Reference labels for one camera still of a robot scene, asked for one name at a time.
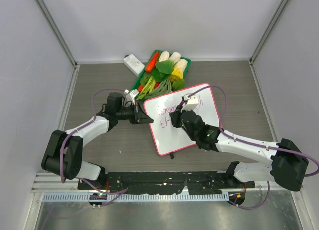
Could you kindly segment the green toy long beans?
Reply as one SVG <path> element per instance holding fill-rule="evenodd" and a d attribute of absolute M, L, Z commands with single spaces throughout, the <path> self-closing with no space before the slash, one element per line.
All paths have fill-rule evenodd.
<path fill-rule="evenodd" d="M 154 88 L 150 93 L 146 94 L 143 97 L 143 99 L 154 98 L 170 92 L 172 92 L 171 81 L 169 79 L 165 79 L 164 81 L 160 82 L 160 84 L 156 88 Z"/>

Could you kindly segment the orange toy carrot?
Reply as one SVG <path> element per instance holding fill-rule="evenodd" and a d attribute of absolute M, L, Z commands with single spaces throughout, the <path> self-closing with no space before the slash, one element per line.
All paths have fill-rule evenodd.
<path fill-rule="evenodd" d="M 159 52 L 156 51 L 156 52 L 152 55 L 152 57 L 149 59 L 147 65 L 145 66 L 145 71 L 146 71 L 146 72 L 150 72 L 151 69 L 155 66 L 155 63 L 156 63 L 158 54 L 159 54 Z"/>

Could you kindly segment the light green toy celery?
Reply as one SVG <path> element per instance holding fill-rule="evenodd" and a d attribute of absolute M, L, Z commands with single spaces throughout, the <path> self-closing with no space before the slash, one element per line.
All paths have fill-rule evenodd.
<path fill-rule="evenodd" d="M 155 79 L 150 76 L 150 77 L 142 77 L 140 79 L 140 85 L 138 86 L 138 95 L 136 97 L 137 100 L 142 99 L 146 94 L 148 94 L 150 91 L 154 89 L 155 86 Z"/>

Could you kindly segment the pink framed whiteboard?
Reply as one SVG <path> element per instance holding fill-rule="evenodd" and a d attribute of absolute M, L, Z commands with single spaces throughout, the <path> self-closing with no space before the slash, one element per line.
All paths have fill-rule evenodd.
<path fill-rule="evenodd" d="M 145 113 L 153 119 L 150 130 L 158 155 L 168 155 L 196 145 L 184 130 L 172 126 L 169 114 L 175 111 L 184 95 L 207 86 L 209 83 L 201 83 L 144 101 Z M 219 112 L 212 89 L 206 88 L 197 93 L 196 97 L 199 100 L 199 104 L 194 110 L 196 114 L 201 116 L 206 124 L 218 126 Z"/>

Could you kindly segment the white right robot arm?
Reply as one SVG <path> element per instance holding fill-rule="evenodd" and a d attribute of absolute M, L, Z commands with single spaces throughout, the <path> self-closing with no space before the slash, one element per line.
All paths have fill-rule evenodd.
<path fill-rule="evenodd" d="M 229 166 L 225 175 L 229 187 L 249 181 L 274 181 L 290 191 L 301 189 L 309 162 L 292 141 L 282 139 L 277 143 L 237 136 L 206 124 L 194 111 L 177 109 L 170 118 L 172 126 L 182 128 L 200 149 L 237 154 L 254 161 Z"/>

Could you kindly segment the white rectangular bottle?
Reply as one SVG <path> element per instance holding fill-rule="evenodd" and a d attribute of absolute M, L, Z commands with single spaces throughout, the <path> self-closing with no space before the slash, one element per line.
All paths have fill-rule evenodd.
<path fill-rule="evenodd" d="M 145 67 L 145 65 L 133 54 L 126 55 L 123 58 L 123 63 L 136 77 L 140 75 Z"/>

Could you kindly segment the white toy cabbage middle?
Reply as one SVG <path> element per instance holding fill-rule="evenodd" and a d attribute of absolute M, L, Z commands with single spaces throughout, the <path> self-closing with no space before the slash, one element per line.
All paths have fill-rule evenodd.
<path fill-rule="evenodd" d="M 169 58 L 169 61 L 175 65 L 181 59 L 181 54 L 179 52 L 173 52 Z"/>

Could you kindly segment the green plastic vegetable tray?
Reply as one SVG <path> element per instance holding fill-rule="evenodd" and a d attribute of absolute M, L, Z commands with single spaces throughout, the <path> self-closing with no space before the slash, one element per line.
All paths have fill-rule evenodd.
<path fill-rule="evenodd" d="M 161 53 L 163 51 L 162 50 L 155 50 L 152 53 L 152 55 L 156 51 L 158 51 L 159 54 L 158 54 L 155 66 L 151 69 L 150 72 L 146 72 L 145 71 L 145 67 L 144 67 L 143 71 L 140 73 L 140 75 L 137 77 L 137 80 L 134 82 L 134 84 L 133 84 L 133 86 L 131 88 L 132 90 L 138 88 L 138 86 L 140 85 L 140 79 L 142 77 L 146 78 L 146 77 L 152 76 L 155 79 L 155 81 L 156 81 L 154 88 L 156 88 L 160 84 L 160 82 L 164 81 L 165 79 L 169 79 L 171 73 L 173 72 L 174 65 L 169 60 L 158 62 L 158 59 L 159 59 L 159 57 L 160 57 L 160 55 L 161 55 Z M 185 77 L 187 75 L 187 72 L 188 72 L 188 70 L 189 70 L 189 68 L 191 66 L 191 60 L 189 58 L 185 58 L 185 57 L 182 57 L 182 56 L 181 56 L 181 59 L 185 59 L 188 62 L 188 65 L 187 65 L 187 67 L 186 67 L 186 69 L 184 71 L 184 75 L 183 75 L 183 79 L 185 79 Z"/>

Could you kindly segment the white toy cabbage left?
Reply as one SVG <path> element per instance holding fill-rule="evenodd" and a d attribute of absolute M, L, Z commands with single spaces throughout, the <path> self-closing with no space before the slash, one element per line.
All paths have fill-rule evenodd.
<path fill-rule="evenodd" d="M 170 58 L 170 53 L 168 51 L 163 51 L 158 59 L 158 62 L 166 61 Z"/>

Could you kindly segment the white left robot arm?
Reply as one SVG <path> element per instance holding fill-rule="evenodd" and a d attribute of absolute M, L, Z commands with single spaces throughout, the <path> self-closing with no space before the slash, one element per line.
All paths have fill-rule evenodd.
<path fill-rule="evenodd" d="M 120 120 L 130 124 L 150 124 L 153 120 L 139 103 L 131 101 L 126 106 L 124 95 L 109 93 L 106 103 L 89 121 L 68 131 L 56 130 L 51 134 L 41 168 L 61 177 L 61 181 L 86 179 L 96 190 L 106 184 L 105 168 L 82 160 L 83 148 L 90 141 L 111 131 Z"/>

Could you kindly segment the white yellow toy cabbage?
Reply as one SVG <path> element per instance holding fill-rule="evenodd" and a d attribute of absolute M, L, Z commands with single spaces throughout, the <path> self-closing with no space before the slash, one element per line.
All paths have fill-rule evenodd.
<path fill-rule="evenodd" d="M 188 62 L 185 59 L 180 59 L 175 65 L 173 72 L 171 73 L 169 79 L 171 82 L 174 82 L 179 79 L 183 79 L 184 71 L 188 65 Z"/>

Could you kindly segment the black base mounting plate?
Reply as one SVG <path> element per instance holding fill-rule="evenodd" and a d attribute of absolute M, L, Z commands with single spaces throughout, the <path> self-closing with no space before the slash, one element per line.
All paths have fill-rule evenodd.
<path fill-rule="evenodd" d="M 127 189 L 126 194 L 173 195 L 184 187 L 191 195 L 220 194 L 222 189 L 255 188 L 255 182 L 242 183 L 227 173 L 195 172 L 109 172 L 89 181 L 94 187 L 110 192 Z"/>

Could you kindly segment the round green toy leaf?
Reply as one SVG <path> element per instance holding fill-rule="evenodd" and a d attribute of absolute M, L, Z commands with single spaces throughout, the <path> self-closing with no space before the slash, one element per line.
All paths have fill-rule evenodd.
<path fill-rule="evenodd" d="M 175 91 L 184 89 L 185 86 L 186 86 L 185 79 L 178 79 L 172 83 L 172 90 L 175 92 Z"/>

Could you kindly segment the aluminium frame rail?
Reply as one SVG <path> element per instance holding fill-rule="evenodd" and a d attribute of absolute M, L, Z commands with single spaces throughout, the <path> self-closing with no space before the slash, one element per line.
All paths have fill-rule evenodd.
<path fill-rule="evenodd" d="M 37 173 L 31 188 L 32 192 L 69 192 L 77 191 L 78 179 L 61 182 L 60 176 L 52 173 Z"/>

